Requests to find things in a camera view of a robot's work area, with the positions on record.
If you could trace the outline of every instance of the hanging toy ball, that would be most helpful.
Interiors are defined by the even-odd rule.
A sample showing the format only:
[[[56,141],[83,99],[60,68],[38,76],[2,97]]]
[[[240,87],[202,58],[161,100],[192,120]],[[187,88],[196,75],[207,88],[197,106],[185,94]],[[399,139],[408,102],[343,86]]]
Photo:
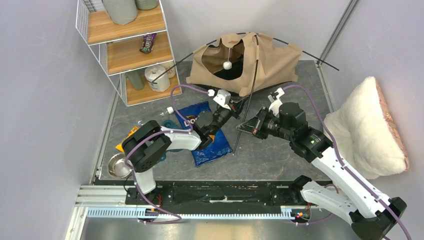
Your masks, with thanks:
[[[230,61],[226,61],[224,62],[222,66],[224,67],[225,70],[230,70],[233,64]]]

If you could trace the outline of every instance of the white bottle cap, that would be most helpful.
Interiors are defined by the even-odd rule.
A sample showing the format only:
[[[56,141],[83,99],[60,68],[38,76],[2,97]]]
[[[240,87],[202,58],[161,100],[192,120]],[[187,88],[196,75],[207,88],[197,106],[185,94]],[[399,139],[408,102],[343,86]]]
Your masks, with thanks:
[[[168,111],[169,114],[174,113],[174,109],[172,108],[172,106],[167,107],[166,110]]]

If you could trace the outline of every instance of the white wall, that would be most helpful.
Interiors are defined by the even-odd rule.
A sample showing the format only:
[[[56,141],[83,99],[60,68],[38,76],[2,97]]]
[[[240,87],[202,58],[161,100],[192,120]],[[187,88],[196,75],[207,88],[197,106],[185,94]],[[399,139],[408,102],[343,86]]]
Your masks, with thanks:
[[[0,7],[0,239],[65,237],[113,88],[75,29],[77,1]]]
[[[162,0],[175,59],[228,33],[262,32],[319,57],[349,0]],[[305,54],[302,60],[313,59]]]
[[[402,220],[413,239],[422,238],[424,214],[423,12],[420,0],[360,1],[328,58],[340,72],[324,66],[336,109],[365,77],[378,79],[406,145],[410,170],[373,182],[406,201]],[[398,226],[388,236],[405,239]]]

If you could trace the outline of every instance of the metal pet bowl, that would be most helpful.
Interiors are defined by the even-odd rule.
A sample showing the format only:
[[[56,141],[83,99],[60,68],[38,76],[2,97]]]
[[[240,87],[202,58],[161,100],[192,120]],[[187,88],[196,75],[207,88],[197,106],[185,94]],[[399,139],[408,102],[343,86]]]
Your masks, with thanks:
[[[121,152],[114,155],[107,165],[107,171],[109,175],[117,179],[128,177],[130,168],[125,165],[125,154]]]

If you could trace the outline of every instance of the fluffy white cushion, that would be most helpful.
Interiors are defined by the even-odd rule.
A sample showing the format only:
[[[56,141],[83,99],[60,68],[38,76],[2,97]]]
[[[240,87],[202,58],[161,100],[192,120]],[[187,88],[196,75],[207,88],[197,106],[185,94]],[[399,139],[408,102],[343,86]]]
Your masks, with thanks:
[[[341,155],[365,178],[398,174],[409,167],[405,147],[374,77],[357,86],[324,123]]]

